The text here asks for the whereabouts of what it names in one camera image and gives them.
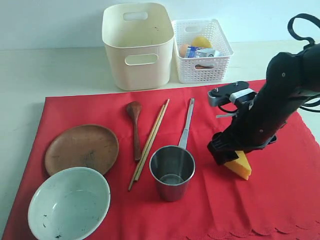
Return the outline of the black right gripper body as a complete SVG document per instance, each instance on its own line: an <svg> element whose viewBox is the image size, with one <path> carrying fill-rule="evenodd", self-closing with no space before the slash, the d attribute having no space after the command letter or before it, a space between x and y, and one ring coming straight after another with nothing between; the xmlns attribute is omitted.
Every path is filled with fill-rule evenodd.
<svg viewBox="0 0 320 240"><path fill-rule="evenodd" d="M220 135L222 151L263 149L288 117L300 107L300 87L266 82L252 101L244 103Z"/></svg>

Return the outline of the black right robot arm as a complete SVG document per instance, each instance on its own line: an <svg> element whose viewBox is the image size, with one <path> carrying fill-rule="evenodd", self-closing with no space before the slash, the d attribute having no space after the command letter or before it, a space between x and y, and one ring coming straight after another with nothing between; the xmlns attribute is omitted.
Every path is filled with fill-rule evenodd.
<svg viewBox="0 0 320 240"><path fill-rule="evenodd" d="M269 62L266 82L259 92L248 82L223 85L208 92L212 107L232 103L231 124L215 133L207 145L218 165L237 159L236 151L249 153L276 141L276 132L306 102L320 96L320 46L297 54L280 52Z"/></svg>

